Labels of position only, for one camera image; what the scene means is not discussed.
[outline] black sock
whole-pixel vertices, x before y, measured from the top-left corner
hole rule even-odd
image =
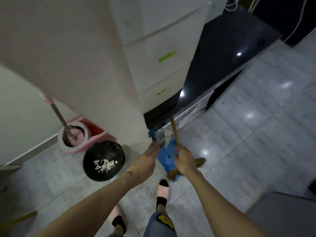
[[[166,181],[165,179],[162,179],[159,182],[160,185],[165,186],[165,187],[169,187],[169,183],[168,181]],[[164,197],[157,197],[157,205],[156,205],[156,210],[159,204],[162,204],[164,207],[166,207],[167,204],[167,199]]]
[[[123,218],[119,215],[119,216],[116,216],[113,221],[112,221],[112,225],[114,226],[114,228],[117,226],[117,225],[120,225],[123,227],[123,234],[125,234],[126,232],[126,225],[124,223],[124,220]]]

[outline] broom bristles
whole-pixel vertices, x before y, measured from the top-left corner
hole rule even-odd
[[[195,164],[196,164],[197,168],[202,167],[204,165],[204,163],[206,162],[205,158],[197,158],[194,160],[195,160]],[[168,178],[168,180],[175,181],[177,175],[183,175],[183,174],[181,174],[180,171],[178,171],[178,169],[175,168],[167,173],[167,178]]]

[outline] broom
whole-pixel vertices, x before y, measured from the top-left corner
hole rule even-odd
[[[177,142],[177,144],[179,144],[177,127],[176,127],[176,123],[174,122],[174,118],[173,117],[170,118],[170,122],[171,122],[171,126],[172,126],[174,137],[176,138],[176,142]],[[197,159],[195,159],[195,164],[196,164],[197,168],[202,167],[205,162],[206,162],[205,158],[197,158]],[[175,168],[175,169],[173,169],[173,170],[171,170],[171,171],[169,171],[167,173],[167,178],[169,180],[175,181],[177,175],[183,175],[183,174],[181,174],[180,171],[178,171],[178,169]]]

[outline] pink mop grip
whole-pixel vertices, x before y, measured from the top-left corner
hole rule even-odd
[[[44,98],[44,100],[45,100],[46,103],[48,103],[48,104],[50,104],[50,105],[55,104],[53,98],[52,98],[50,95],[48,95],[48,94],[42,92],[41,96]]]

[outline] green sticky note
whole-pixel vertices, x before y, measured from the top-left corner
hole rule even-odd
[[[167,55],[165,55],[165,56],[163,56],[163,57],[159,58],[159,59],[158,59],[158,63],[160,63],[160,62],[164,61],[165,59],[167,59],[167,58],[171,57],[171,56],[172,56],[172,55],[174,55],[174,54],[176,54],[176,51],[175,51],[175,50],[174,50],[174,51],[172,51],[172,52],[170,52],[170,53],[168,53]]]

